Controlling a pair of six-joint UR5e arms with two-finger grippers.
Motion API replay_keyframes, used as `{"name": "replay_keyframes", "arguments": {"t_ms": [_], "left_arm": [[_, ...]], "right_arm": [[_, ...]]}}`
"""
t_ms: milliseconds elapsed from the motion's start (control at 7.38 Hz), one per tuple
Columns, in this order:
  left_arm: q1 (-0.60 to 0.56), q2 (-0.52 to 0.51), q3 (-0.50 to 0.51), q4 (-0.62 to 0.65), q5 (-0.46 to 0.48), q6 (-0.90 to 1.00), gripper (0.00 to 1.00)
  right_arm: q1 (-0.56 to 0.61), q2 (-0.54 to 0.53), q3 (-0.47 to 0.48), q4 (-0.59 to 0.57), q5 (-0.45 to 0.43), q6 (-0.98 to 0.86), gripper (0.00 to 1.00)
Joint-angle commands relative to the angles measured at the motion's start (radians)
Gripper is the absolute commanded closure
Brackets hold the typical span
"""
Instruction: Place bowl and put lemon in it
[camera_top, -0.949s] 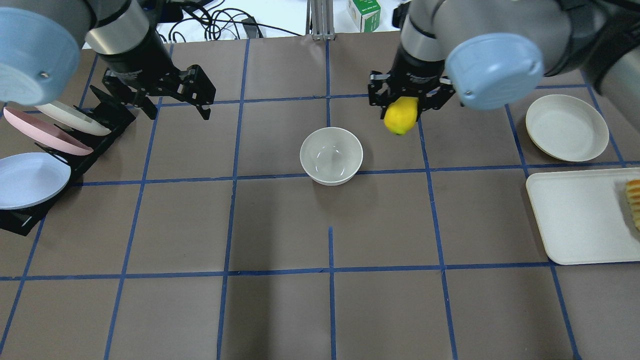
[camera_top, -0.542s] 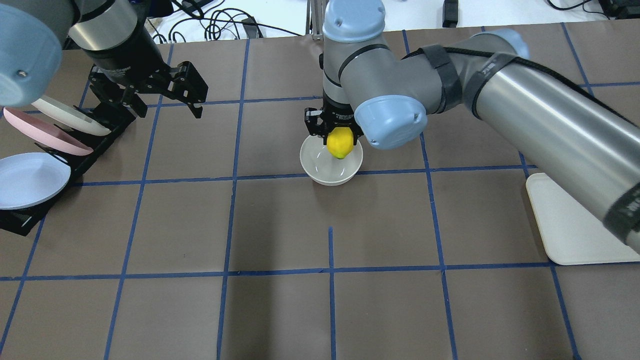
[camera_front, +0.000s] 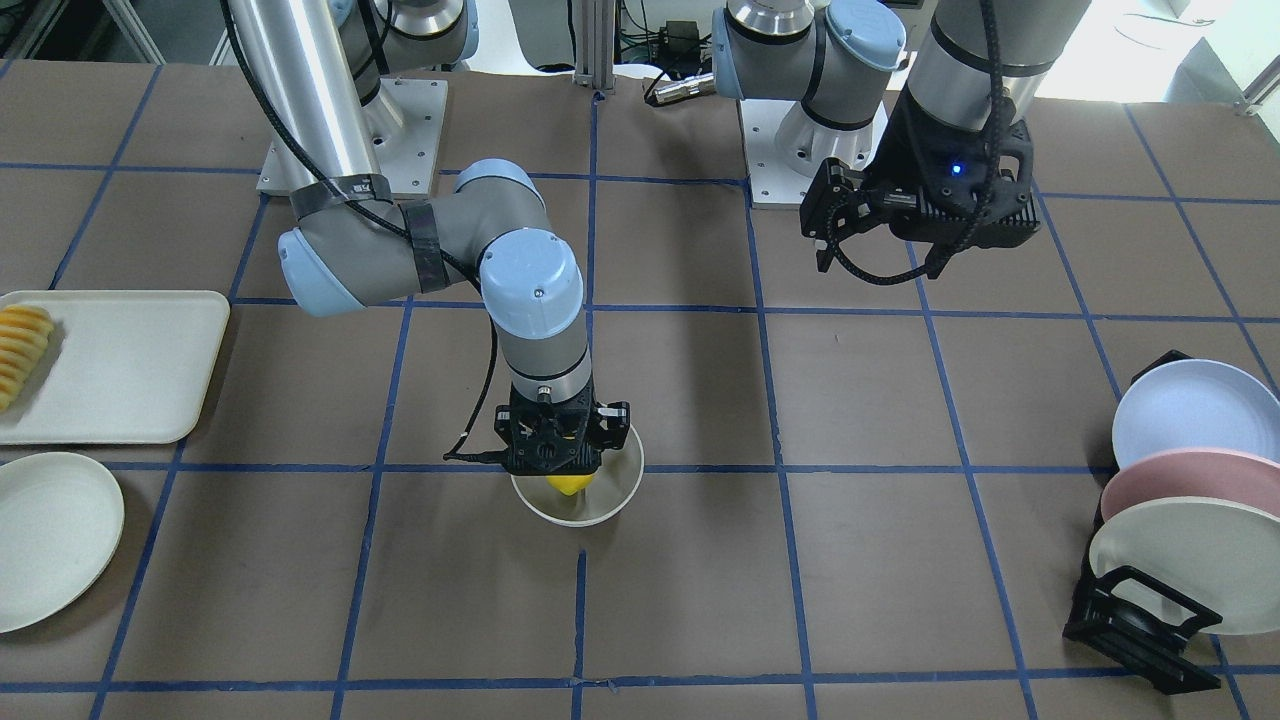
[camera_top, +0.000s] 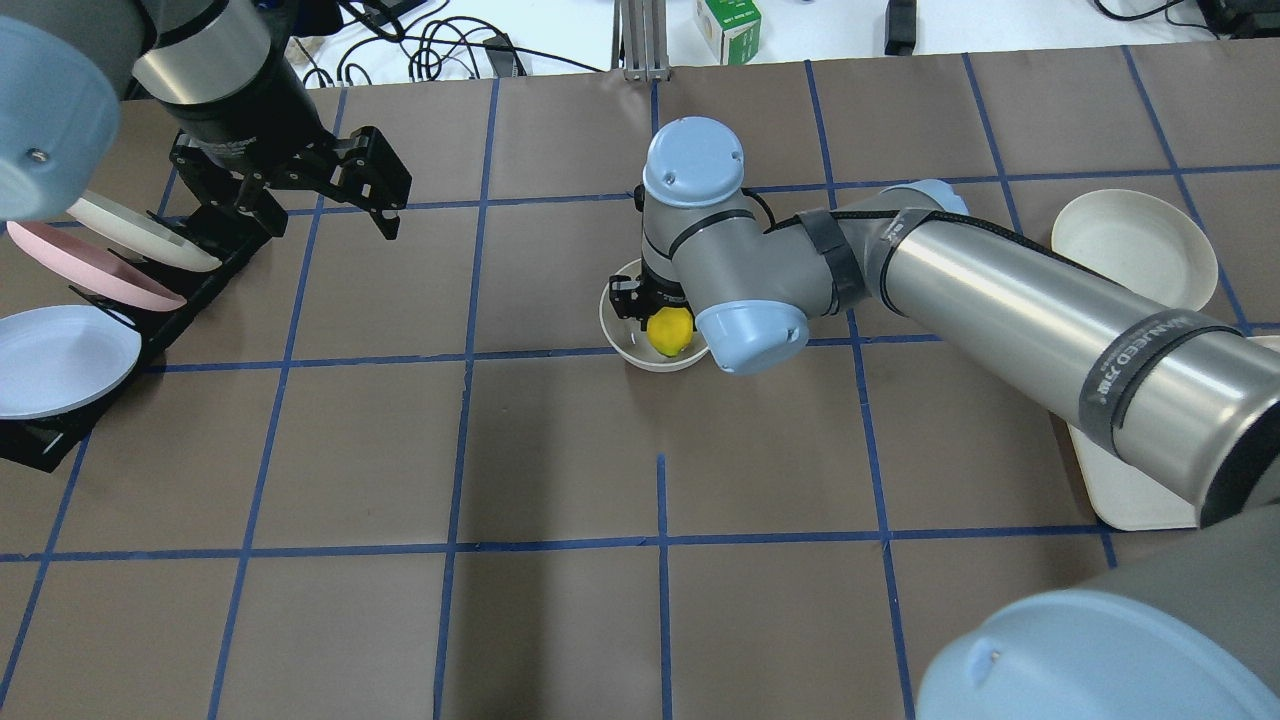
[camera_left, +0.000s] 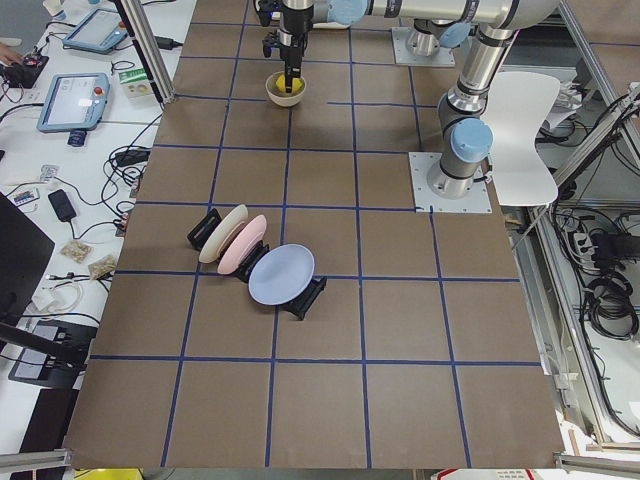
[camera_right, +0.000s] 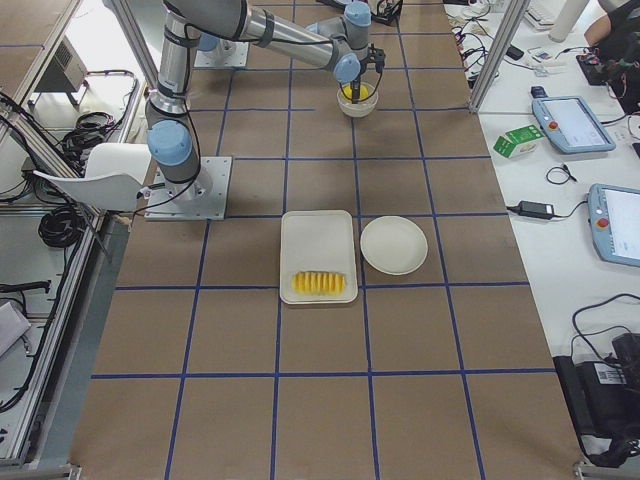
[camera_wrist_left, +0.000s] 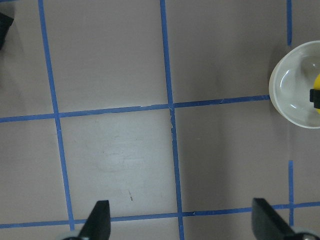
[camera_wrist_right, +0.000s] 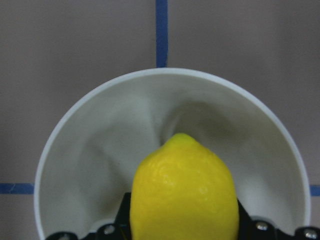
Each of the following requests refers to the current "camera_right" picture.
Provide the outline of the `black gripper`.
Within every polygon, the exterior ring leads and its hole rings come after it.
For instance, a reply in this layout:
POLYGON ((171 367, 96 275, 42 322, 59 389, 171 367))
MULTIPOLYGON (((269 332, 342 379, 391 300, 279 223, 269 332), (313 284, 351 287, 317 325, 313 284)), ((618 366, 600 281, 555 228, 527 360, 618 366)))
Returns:
POLYGON ((350 93, 350 102, 352 104, 355 104, 359 101, 361 101, 361 76, 362 74, 359 73, 353 81, 350 82, 350 89, 351 89, 351 93, 350 93))

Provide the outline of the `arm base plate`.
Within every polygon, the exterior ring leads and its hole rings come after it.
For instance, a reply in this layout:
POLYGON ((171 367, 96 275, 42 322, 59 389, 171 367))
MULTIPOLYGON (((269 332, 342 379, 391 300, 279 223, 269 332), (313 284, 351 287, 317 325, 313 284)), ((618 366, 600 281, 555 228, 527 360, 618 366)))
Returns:
POLYGON ((247 65, 249 45, 219 40, 211 50, 199 49, 194 68, 196 70, 244 69, 247 65))
POLYGON ((177 197, 183 186, 167 183, 160 168, 156 168, 154 184, 163 186, 154 189, 149 197, 150 208, 144 210, 149 221, 197 221, 223 220, 225 218, 227 193, 231 177, 232 158, 203 157, 195 183, 177 197))

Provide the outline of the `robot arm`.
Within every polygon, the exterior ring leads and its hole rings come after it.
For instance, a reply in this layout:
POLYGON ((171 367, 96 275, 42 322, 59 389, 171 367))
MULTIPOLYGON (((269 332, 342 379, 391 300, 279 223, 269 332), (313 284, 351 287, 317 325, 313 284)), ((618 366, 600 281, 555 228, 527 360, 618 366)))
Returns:
POLYGON ((201 160, 187 97, 195 69, 243 69, 250 47, 270 49, 333 74, 365 69, 371 10, 350 1, 340 16, 303 27, 246 1, 167 1, 157 85, 147 104, 148 147, 169 184, 190 184, 201 160))

